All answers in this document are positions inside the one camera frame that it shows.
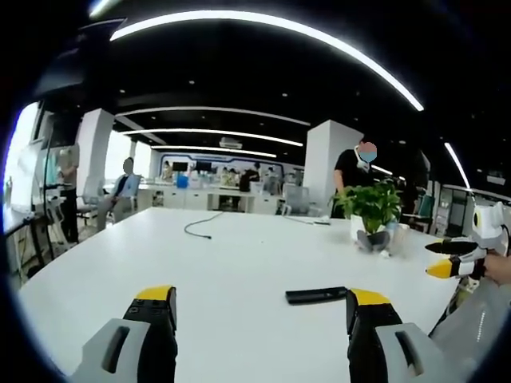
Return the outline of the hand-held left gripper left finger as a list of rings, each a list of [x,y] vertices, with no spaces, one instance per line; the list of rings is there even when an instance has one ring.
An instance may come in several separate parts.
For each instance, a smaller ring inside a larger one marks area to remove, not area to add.
[[[174,382],[176,288],[149,287],[82,347],[72,382]]]

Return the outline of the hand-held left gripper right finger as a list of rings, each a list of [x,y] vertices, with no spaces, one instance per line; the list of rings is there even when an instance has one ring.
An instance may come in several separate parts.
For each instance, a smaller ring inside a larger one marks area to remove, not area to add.
[[[405,323],[383,295],[351,289],[346,295],[352,382],[448,382],[442,351],[414,323]]]

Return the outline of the person's right hand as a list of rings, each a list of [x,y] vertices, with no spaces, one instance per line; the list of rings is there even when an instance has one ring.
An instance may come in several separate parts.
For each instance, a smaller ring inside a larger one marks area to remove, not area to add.
[[[511,259],[497,253],[488,253],[485,257],[485,277],[499,285],[511,283]]]

